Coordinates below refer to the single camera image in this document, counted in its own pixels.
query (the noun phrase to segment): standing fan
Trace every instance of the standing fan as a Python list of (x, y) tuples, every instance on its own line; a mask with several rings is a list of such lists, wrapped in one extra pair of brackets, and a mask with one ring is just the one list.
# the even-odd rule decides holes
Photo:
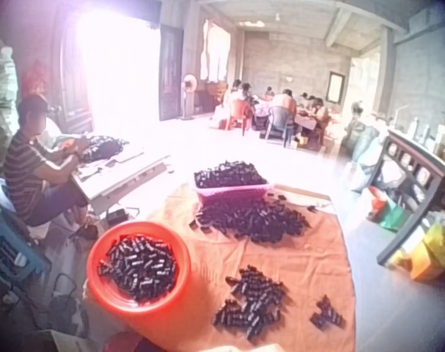
[(196, 90), (197, 86), (198, 81), (193, 75), (186, 75), (183, 79), (183, 82), (181, 84), (181, 87), (183, 89), (183, 120), (189, 120), (189, 118), (186, 117), (186, 94), (193, 93)]

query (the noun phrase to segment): black component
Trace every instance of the black component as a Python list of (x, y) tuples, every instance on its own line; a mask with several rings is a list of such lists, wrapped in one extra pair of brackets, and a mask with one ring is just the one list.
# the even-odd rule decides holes
[(344, 326), (345, 319), (331, 306), (327, 295), (324, 295), (322, 300), (317, 302), (317, 307), (321, 309), (321, 316), (324, 320), (339, 327)]
[(193, 219), (193, 221), (190, 222), (189, 227), (190, 227), (192, 230), (195, 230), (195, 229), (198, 228), (198, 224), (196, 223), (196, 219)]
[(226, 161), (215, 168), (194, 173), (198, 188), (218, 188), (231, 186), (265, 185), (268, 183), (258, 174), (253, 164), (244, 161)]
[(201, 231), (203, 231), (203, 233), (211, 232), (209, 226), (201, 226), (200, 229), (201, 229)]
[(235, 231), (235, 238), (244, 235), (255, 243), (276, 243), (283, 234), (301, 235), (309, 224), (304, 216), (278, 201), (264, 199), (219, 199), (201, 207), (196, 214), (201, 230), (215, 227), (224, 234)]
[(226, 276), (225, 282), (229, 284), (230, 286), (233, 286), (235, 284), (238, 284), (240, 282), (239, 279), (236, 279), (235, 277)]
[(160, 240), (121, 236), (108, 250), (109, 260), (98, 265), (100, 276), (110, 276), (139, 303), (168, 293), (176, 282), (177, 264), (172, 249)]
[(265, 277), (252, 265), (241, 268), (239, 273), (241, 279), (227, 276), (225, 280), (232, 286), (232, 295), (241, 293), (245, 301), (240, 306), (235, 299), (226, 299), (217, 311), (213, 324), (246, 329), (246, 337), (252, 341), (265, 326), (281, 320), (279, 305), (285, 295), (285, 287), (282, 282)]
[(323, 330), (326, 325), (326, 320), (318, 313), (313, 313), (313, 315), (310, 317), (310, 321), (319, 330)]

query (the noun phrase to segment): pink basket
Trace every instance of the pink basket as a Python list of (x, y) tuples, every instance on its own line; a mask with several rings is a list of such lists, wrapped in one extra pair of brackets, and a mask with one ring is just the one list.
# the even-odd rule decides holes
[(273, 188), (273, 185), (266, 183), (264, 185), (251, 186), (198, 188), (193, 180), (191, 187), (198, 194), (199, 202), (207, 204), (220, 199), (263, 198), (266, 192)]

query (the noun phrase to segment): door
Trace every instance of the door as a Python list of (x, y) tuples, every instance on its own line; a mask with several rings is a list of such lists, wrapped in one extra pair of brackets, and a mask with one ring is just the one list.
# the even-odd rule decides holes
[(62, 108), (56, 123), (63, 133), (90, 132), (94, 127), (76, 38), (79, 11), (79, 7), (60, 4), (54, 20), (51, 55), (53, 99)]
[(161, 58), (159, 78), (160, 120), (181, 115), (181, 59), (183, 30), (161, 25)]

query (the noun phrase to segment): yellow bag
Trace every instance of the yellow bag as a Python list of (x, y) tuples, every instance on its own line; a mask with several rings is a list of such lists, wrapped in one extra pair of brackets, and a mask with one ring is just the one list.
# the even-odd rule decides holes
[(445, 268), (445, 227), (439, 223), (431, 226), (424, 237), (424, 243)]

